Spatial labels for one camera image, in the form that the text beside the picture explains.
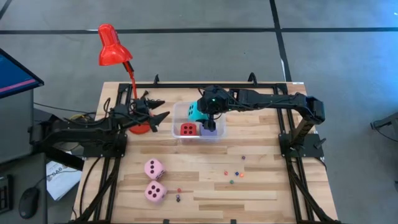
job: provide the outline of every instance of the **purple cube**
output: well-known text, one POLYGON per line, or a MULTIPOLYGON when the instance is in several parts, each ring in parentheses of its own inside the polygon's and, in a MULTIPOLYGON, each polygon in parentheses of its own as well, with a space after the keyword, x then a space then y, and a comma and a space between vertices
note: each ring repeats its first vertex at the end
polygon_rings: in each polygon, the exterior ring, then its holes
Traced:
POLYGON ((200 125, 200 135, 201 136, 216 136, 217 128, 214 131, 206 130, 203 125, 200 125))

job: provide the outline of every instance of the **teal cube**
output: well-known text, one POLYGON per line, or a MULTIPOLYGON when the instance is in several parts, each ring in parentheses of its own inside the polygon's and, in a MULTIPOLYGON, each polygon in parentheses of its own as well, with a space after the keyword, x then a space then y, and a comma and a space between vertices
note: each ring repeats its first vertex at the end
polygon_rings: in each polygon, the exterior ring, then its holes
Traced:
POLYGON ((208 120, 207 114, 198 111, 198 102, 193 102, 188 109, 188 120, 198 121, 198 120, 208 120))

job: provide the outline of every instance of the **monitor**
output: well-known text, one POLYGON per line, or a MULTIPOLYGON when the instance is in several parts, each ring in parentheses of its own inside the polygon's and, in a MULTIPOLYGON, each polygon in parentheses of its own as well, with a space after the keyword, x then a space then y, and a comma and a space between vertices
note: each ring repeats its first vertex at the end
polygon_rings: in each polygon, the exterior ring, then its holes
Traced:
POLYGON ((44 82, 0 49, 0 98, 31 90, 44 82))

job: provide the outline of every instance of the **die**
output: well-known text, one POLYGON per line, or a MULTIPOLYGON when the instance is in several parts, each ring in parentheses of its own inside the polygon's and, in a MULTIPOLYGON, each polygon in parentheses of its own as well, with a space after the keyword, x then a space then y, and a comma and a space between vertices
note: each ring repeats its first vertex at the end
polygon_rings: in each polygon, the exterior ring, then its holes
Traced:
POLYGON ((145 189, 145 197, 151 202, 159 203, 163 201, 166 196, 167 189, 162 184, 158 183, 158 181, 153 180, 149 183, 147 188, 145 189))
POLYGON ((198 120, 208 120, 207 114, 198 111, 198 102, 195 101, 191 103, 188 109, 188 120, 198 121, 198 120))
POLYGON ((210 130, 205 129, 203 124, 200 125, 199 131, 200 131, 200 135, 202 135, 202 136, 216 136, 217 135, 217 128, 214 131, 210 131, 210 130))
POLYGON ((148 162, 145 163, 144 171, 152 180, 159 179, 165 172, 163 164, 155 158, 149 159, 148 162))
POLYGON ((196 136, 197 126, 194 123, 181 124, 180 135, 182 136, 196 136))

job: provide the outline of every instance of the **lamp base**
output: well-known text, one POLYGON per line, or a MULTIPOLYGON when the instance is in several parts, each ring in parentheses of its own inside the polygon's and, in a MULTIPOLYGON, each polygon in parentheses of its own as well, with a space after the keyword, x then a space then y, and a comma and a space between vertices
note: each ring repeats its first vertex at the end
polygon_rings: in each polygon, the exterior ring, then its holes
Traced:
POLYGON ((135 125, 135 126, 129 128, 129 130, 133 134, 145 134, 150 131, 150 126, 149 126, 148 122, 145 122, 143 124, 135 125))

